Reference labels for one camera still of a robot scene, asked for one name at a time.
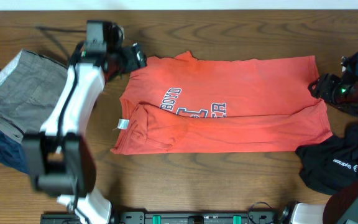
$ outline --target white wall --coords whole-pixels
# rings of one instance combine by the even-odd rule
[[[0,0],[0,10],[358,9],[358,0]]]

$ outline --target green clip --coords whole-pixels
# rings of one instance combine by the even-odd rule
[[[233,224],[241,224],[241,216],[234,215],[233,216]]]
[[[161,224],[161,216],[153,215],[153,224]]]

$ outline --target black mount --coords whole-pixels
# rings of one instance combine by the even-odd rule
[[[244,213],[147,213],[122,212],[109,224],[269,224],[275,222],[277,211],[264,210]],[[81,224],[73,215],[41,215],[40,224]]]
[[[106,80],[120,73],[129,73],[145,67],[147,57],[140,44],[123,47],[124,29],[113,22],[87,21],[85,50],[74,58],[77,62],[100,66]]]
[[[322,98],[331,106],[358,116],[358,56],[342,58],[344,70],[342,77],[324,74],[309,85],[309,91],[315,98]]]
[[[85,197],[96,183],[96,167],[82,136],[68,133],[62,139],[63,160],[48,160],[56,138],[45,133],[25,134],[22,147],[33,188],[51,197],[62,194]]]

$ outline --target printed logo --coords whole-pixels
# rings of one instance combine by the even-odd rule
[[[346,162],[339,161],[339,160],[337,160],[337,159],[334,159],[333,162],[335,162],[335,163],[337,163],[337,164],[339,164],[339,165],[341,165],[341,166],[343,166],[343,167],[347,167],[348,169],[351,169],[351,168],[352,168],[352,166],[351,166],[350,164],[348,164],[348,163],[346,163]]]
[[[212,103],[211,104],[212,118],[226,117],[226,103]]]
[[[164,95],[164,98],[162,99],[160,109],[172,111],[173,106],[175,106],[175,103],[180,93],[181,93],[181,88],[170,88]]]
[[[207,118],[208,110],[191,111],[187,108],[178,108],[177,115],[189,116],[191,118]]]

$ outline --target clothing tag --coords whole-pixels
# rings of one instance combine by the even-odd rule
[[[127,119],[120,119],[118,121],[118,129],[127,129],[128,128],[128,124],[129,124],[129,120]]]

